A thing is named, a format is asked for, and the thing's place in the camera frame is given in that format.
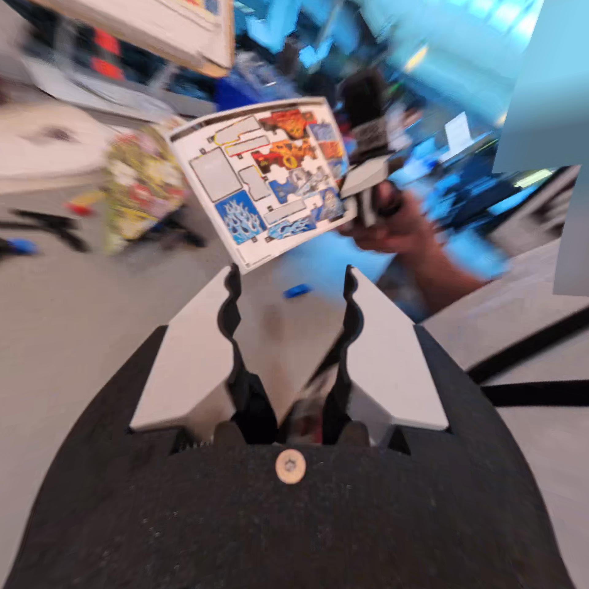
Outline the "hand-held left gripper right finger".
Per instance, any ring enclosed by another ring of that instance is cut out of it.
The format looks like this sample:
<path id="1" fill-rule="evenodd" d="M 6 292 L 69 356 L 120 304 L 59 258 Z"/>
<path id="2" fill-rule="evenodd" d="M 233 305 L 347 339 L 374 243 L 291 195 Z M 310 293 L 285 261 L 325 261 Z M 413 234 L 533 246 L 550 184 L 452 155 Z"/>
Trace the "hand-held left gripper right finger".
<path id="1" fill-rule="evenodd" d="M 332 348 L 335 381 L 323 407 L 324 444 L 335 444 L 351 422 L 369 444 L 389 444 L 401 427 L 445 432 L 443 404 L 415 323 L 359 269 L 346 268 L 346 308 Z"/>

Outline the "person's right hand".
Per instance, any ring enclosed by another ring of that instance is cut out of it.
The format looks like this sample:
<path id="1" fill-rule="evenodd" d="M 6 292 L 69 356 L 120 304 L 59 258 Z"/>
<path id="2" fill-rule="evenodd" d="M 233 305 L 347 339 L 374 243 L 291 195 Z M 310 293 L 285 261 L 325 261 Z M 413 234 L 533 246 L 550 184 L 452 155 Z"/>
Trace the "person's right hand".
<path id="1" fill-rule="evenodd" d="M 372 201 L 379 213 L 376 223 L 366 227 L 358 219 L 340 226 L 336 231 L 351 238 L 362 250 L 383 254 L 400 254 L 420 259 L 443 252 L 433 225 L 421 213 L 413 194 L 395 187 L 390 181 L 372 189 Z"/>

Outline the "black chest harness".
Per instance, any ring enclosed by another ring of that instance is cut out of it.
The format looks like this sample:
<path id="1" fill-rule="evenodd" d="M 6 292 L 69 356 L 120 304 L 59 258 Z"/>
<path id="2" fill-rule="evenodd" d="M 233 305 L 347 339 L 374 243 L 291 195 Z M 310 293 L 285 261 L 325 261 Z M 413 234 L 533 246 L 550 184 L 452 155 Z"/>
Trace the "black chest harness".
<path id="1" fill-rule="evenodd" d="M 496 408 L 587 407 L 588 379 L 487 384 L 490 379 L 543 352 L 556 350 L 559 345 L 587 330 L 588 307 L 585 307 L 478 362 L 467 374 Z"/>

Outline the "lego sticker sheet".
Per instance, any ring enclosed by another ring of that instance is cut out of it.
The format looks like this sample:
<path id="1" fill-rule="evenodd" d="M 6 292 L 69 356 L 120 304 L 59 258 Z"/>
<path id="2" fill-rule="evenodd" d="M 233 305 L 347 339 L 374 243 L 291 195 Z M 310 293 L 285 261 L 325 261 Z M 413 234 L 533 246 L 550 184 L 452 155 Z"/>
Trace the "lego sticker sheet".
<path id="1" fill-rule="evenodd" d="M 242 274 L 356 217 L 341 193 L 348 153 L 324 97 L 207 115 L 168 143 Z"/>

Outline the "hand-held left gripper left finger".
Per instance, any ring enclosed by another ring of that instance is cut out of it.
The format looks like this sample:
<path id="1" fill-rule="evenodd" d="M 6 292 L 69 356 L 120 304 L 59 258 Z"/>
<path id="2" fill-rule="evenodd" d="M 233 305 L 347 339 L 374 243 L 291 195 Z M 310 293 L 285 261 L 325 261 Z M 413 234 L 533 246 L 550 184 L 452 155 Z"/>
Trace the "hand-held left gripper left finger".
<path id="1" fill-rule="evenodd" d="M 222 269 L 169 322 L 129 423 L 133 432 L 180 428 L 211 441 L 234 423 L 247 444 L 274 444 L 278 425 L 260 377 L 235 340 L 241 276 Z"/>

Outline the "instruction board on stand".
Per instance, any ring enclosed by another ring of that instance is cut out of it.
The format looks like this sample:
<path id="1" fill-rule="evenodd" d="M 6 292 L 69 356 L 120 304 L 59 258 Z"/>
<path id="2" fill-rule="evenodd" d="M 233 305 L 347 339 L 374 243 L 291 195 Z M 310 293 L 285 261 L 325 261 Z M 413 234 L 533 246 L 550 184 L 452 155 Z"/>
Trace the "instruction board on stand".
<path id="1" fill-rule="evenodd" d="M 234 65 L 232 1 L 35 1 L 211 78 Z"/>

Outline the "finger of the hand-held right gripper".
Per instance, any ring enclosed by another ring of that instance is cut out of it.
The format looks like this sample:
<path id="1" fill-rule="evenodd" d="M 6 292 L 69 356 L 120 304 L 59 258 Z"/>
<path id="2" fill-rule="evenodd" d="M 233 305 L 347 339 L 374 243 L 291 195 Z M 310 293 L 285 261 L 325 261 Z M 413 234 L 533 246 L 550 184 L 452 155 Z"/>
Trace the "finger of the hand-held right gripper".
<path id="1" fill-rule="evenodd" d="M 343 179 L 340 198 L 346 200 L 387 180 L 392 156 L 370 158 L 351 168 Z"/>
<path id="2" fill-rule="evenodd" d="M 364 227 L 374 226 L 379 219 L 377 192 L 378 186 L 372 186 L 357 194 L 358 215 Z"/>

